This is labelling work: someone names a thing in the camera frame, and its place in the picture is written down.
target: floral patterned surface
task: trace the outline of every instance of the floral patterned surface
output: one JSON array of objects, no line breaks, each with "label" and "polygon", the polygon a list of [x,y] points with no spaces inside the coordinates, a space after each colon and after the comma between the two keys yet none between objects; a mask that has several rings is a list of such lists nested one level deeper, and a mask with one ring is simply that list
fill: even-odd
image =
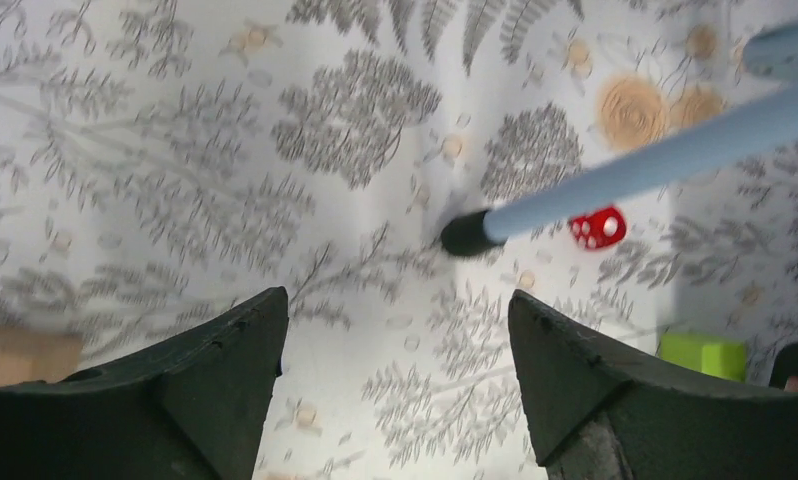
[{"label": "floral patterned surface", "polygon": [[84,366],[284,285],[255,478],[545,478],[505,322],[521,288],[646,351],[798,339],[798,143],[474,261],[433,242],[776,85],[798,0],[0,0],[0,323]]}]

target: wooden block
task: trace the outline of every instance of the wooden block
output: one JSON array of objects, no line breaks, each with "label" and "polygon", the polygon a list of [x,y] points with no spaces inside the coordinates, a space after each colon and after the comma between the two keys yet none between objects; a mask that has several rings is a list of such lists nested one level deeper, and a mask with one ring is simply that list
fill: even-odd
[{"label": "wooden block", "polygon": [[0,387],[59,382],[78,368],[80,337],[0,327]]}]

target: fern leaf print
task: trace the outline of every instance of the fern leaf print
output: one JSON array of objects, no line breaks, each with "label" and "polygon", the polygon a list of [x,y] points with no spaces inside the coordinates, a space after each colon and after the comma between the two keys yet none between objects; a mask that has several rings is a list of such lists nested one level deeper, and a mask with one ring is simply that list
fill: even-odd
[{"label": "fern leaf print", "polygon": [[411,13],[414,11],[414,0],[387,0],[387,2],[396,43],[399,44],[399,50],[407,54],[408,23],[411,21]]},{"label": "fern leaf print", "polygon": [[464,27],[464,69],[470,74],[473,59],[490,26],[505,8],[505,0],[471,0]]},{"label": "fern leaf print", "polygon": [[529,28],[555,6],[558,0],[511,0],[502,22],[502,55],[513,65],[520,56]]},{"label": "fern leaf print", "polygon": [[378,46],[378,27],[381,24],[379,0],[296,0],[287,12],[288,23],[322,25],[330,18],[342,35],[353,26],[361,29],[367,40]]},{"label": "fern leaf print", "polygon": [[570,7],[576,12],[579,20],[584,20],[584,8],[582,7],[582,0],[567,0],[570,2]]},{"label": "fern leaf print", "polygon": [[434,61],[434,51],[443,36],[446,25],[455,16],[458,9],[457,0],[425,0],[423,5],[423,46],[431,61]]}]

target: light blue stick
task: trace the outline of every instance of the light blue stick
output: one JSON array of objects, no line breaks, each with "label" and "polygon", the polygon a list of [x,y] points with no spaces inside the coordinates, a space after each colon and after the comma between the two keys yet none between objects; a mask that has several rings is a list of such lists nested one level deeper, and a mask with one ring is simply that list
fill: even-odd
[{"label": "light blue stick", "polygon": [[[753,37],[744,64],[756,75],[798,80],[798,19]],[[737,107],[549,190],[490,210],[487,239],[508,237],[798,140],[798,86]]]},{"label": "light blue stick", "polygon": [[798,86],[684,130],[556,187],[491,210],[484,232],[494,242],[593,212],[697,173],[714,170],[798,139]]}]

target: tan circular flower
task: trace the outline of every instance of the tan circular flower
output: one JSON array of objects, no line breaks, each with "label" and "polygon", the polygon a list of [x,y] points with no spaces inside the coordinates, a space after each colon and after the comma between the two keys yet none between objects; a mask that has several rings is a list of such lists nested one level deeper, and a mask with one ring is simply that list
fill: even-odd
[{"label": "tan circular flower", "polygon": [[590,48],[587,42],[581,38],[573,39],[567,47],[567,62],[573,66],[579,66],[590,61]]},{"label": "tan circular flower", "polygon": [[296,410],[296,424],[299,427],[313,427],[317,422],[317,409],[313,405],[301,405]]},{"label": "tan circular flower", "polygon": [[58,252],[68,252],[72,245],[72,234],[62,230],[52,240],[52,249]]},{"label": "tan circular flower", "polygon": [[464,139],[457,133],[450,133],[443,139],[440,149],[444,157],[454,160],[464,150]]},{"label": "tan circular flower", "polygon": [[249,46],[249,32],[235,33],[228,43],[237,50],[244,50]]},{"label": "tan circular flower", "polygon": [[723,113],[726,102],[719,94],[704,87],[694,87],[682,92],[673,107],[670,108],[672,125],[677,128],[689,128],[711,117]]},{"label": "tan circular flower", "polygon": [[583,78],[590,76],[593,71],[593,60],[590,57],[590,47],[580,38],[573,39],[567,46],[566,65],[573,72]]},{"label": "tan circular flower", "polygon": [[520,278],[517,279],[517,287],[522,288],[523,290],[531,290],[534,287],[536,279],[534,273],[526,270],[520,274]]},{"label": "tan circular flower", "polygon": [[688,33],[685,51],[697,60],[708,60],[717,50],[717,32],[710,25],[697,25]]},{"label": "tan circular flower", "polygon": [[269,32],[263,28],[253,28],[249,30],[249,33],[247,34],[249,46],[251,47],[263,47],[264,44],[266,44],[268,37]]},{"label": "tan circular flower", "polygon": [[667,133],[667,103],[651,82],[634,75],[612,78],[598,98],[597,122],[611,148],[633,150]]}]

